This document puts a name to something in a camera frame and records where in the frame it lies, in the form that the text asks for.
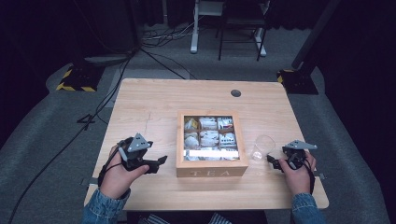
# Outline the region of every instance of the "yellow black hazard tape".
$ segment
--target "yellow black hazard tape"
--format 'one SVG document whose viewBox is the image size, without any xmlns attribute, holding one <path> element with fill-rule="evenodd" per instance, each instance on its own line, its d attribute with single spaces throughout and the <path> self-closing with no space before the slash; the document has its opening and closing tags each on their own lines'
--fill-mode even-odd
<svg viewBox="0 0 396 224">
<path fill-rule="evenodd" d="M 97 91 L 104 67 L 77 69 L 70 66 L 57 86 L 57 91 Z"/>
<path fill-rule="evenodd" d="M 283 69 L 280 71 L 276 72 L 276 77 L 277 77 L 277 82 L 283 84 L 283 77 L 282 75 L 284 75 L 285 73 L 294 73 L 294 70 L 290 70 L 290 69 Z"/>
</svg>

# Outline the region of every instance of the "denim sleeve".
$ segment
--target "denim sleeve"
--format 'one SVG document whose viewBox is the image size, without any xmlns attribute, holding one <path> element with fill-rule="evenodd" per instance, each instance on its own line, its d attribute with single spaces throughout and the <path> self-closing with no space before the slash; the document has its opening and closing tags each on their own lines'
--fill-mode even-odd
<svg viewBox="0 0 396 224">
<path fill-rule="evenodd" d="M 326 223 L 318 210 L 314 197 L 309 193 L 294 195 L 291 211 L 296 224 Z"/>
<path fill-rule="evenodd" d="M 99 189 L 97 189 L 90 201 L 85 205 L 81 223 L 107 224 L 117 223 L 118 215 L 126 204 L 131 190 L 124 194 L 119 200 L 108 198 Z"/>
</svg>

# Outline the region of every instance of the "wooden table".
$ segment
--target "wooden table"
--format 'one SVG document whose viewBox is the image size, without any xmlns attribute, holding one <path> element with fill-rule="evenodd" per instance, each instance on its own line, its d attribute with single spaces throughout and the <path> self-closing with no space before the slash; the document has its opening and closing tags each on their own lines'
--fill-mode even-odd
<svg viewBox="0 0 396 224">
<path fill-rule="evenodd" d="M 233 97 L 232 90 L 241 91 Z M 271 136 L 280 148 L 303 135 L 282 85 L 273 82 L 124 79 L 107 127 L 92 176 L 98 176 L 111 147 L 141 133 L 153 147 L 146 160 L 163 155 L 168 160 L 156 175 L 143 175 L 131 186 L 125 210 L 285 209 L 291 194 L 284 176 L 267 161 L 249 161 L 241 177 L 176 177 L 177 111 L 186 109 L 236 110 L 247 153 L 256 137 Z M 85 203 L 96 186 L 88 189 Z M 320 179 L 314 197 L 319 208 L 329 205 Z"/>
</svg>

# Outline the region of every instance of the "chair leg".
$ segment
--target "chair leg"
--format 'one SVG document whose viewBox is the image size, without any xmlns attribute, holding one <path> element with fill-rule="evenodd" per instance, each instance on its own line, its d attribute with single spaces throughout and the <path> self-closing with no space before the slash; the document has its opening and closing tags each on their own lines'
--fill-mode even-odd
<svg viewBox="0 0 396 224">
<path fill-rule="evenodd" d="M 218 26 L 218 29 L 216 30 L 216 39 L 218 38 L 218 36 L 219 36 L 219 30 L 221 29 L 221 26 L 223 25 L 223 18 L 222 17 L 220 17 L 220 19 L 219 19 L 219 24 L 220 24 L 220 26 Z"/>
<path fill-rule="evenodd" d="M 250 38 L 251 38 L 251 39 L 254 39 L 254 37 L 256 36 L 257 29 L 258 29 L 258 28 L 254 29 L 254 30 L 251 32 L 251 34 L 250 34 Z"/>
<path fill-rule="evenodd" d="M 221 60 L 221 50 L 222 50 L 222 41 L 223 41 L 223 35 L 224 35 L 224 25 L 221 25 L 220 28 L 220 47 L 219 47 L 219 57 L 218 60 Z"/>
<path fill-rule="evenodd" d="M 267 29 L 262 28 L 262 42 L 260 43 L 260 48 L 259 48 L 259 54 L 257 55 L 257 62 L 260 59 L 260 56 L 262 54 L 262 46 L 264 45 L 264 38 L 265 38 L 265 34 L 267 33 Z"/>
</svg>

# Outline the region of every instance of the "dark wall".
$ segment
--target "dark wall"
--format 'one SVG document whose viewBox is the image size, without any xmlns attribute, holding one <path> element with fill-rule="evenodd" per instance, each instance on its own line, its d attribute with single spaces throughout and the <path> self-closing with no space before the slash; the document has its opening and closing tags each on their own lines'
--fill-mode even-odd
<svg viewBox="0 0 396 224">
<path fill-rule="evenodd" d="M 59 68 L 139 47 L 147 9 L 138 2 L 0 0 L 0 148 Z"/>
<path fill-rule="evenodd" d="M 268 16 L 269 26 L 275 29 L 280 27 L 289 30 L 311 29 L 328 2 L 329 0 L 273 0 L 271 1 L 271 15 Z M 194 0 L 166 0 L 168 24 L 174 27 L 182 22 L 193 22 L 194 6 Z"/>
<path fill-rule="evenodd" d="M 304 63 L 322 72 L 326 94 L 396 223 L 390 210 L 396 206 L 395 10 L 394 1 L 341 1 Z"/>
<path fill-rule="evenodd" d="M 53 27 L 37 1 L 0 3 L 0 147 L 48 94 L 47 77 L 67 62 Z"/>
</svg>

